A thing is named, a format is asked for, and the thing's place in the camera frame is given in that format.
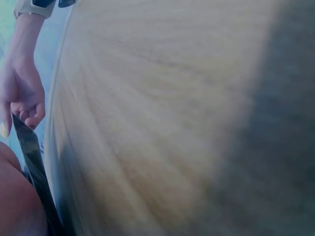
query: sleeve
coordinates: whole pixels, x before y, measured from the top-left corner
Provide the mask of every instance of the sleeve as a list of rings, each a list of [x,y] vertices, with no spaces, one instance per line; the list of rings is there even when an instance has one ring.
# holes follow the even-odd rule
[[[38,14],[49,18],[53,13],[56,1],[47,8],[39,8],[31,5],[31,0],[17,0],[14,8],[14,17],[17,19],[22,13]]]

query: finger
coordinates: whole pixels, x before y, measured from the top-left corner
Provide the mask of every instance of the finger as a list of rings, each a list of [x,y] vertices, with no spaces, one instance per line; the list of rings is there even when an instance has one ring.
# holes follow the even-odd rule
[[[7,138],[11,131],[12,126],[12,119],[11,119],[11,110],[10,110],[10,103],[4,101],[3,99],[0,100],[0,117],[5,127],[4,135]]]
[[[36,106],[36,114],[34,115],[34,117],[28,117],[25,120],[25,124],[29,127],[37,127],[44,117],[45,117],[45,104],[39,103]]]
[[[20,112],[20,119],[21,121],[25,122],[25,120],[29,117],[29,112],[28,111],[21,111]]]
[[[31,109],[29,111],[29,117],[34,117],[36,115],[36,110],[35,109]]]

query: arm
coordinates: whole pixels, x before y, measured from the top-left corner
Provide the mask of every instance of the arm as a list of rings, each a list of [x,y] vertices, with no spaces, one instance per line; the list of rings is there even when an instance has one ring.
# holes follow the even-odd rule
[[[11,130],[11,112],[35,128],[45,116],[45,95],[34,63],[34,51],[44,20],[51,16],[55,2],[45,9],[31,6],[31,0],[17,0],[17,19],[0,72],[0,118],[5,136]]]
[[[44,20],[45,17],[41,15],[22,13],[17,18],[7,55],[9,57],[17,55],[21,58],[33,57],[37,38]]]

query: hand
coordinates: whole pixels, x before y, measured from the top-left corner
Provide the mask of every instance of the hand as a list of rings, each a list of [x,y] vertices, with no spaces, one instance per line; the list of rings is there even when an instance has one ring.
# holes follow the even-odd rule
[[[11,130],[11,112],[35,129],[45,116],[45,95],[32,57],[11,59],[0,72],[0,112],[6,134]]]
[[[45,116],[45,94],[34,63],[34,51],[45,18],[37,14],[21,14],[0,71],[0,118],[8,136],[11,112],[30,128]]]

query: person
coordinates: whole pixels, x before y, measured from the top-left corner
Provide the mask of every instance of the person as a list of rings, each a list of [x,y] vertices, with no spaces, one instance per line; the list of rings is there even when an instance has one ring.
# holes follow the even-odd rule
[[[52,6],[42,9],[43,13],[40,14],[25,3],[17,1],[15,31],[0,70],[0,118],[5,126],[1,134],[5,137],[11,131],[11,112],[18,114],[33,129],[45,116],[45,95],[34,64],[34,50],[40,29],[49,17]],[[16,155],[2,142],[0,177],[1,235],[47,235],[47,221],[41,201],[23,176]]]
[[[314,234],[314,4],[78,1],[46,103],[66,235]],[[8,133],[10,110],[32,127],[45,115],[33,53],[53,7],[17,2]]]

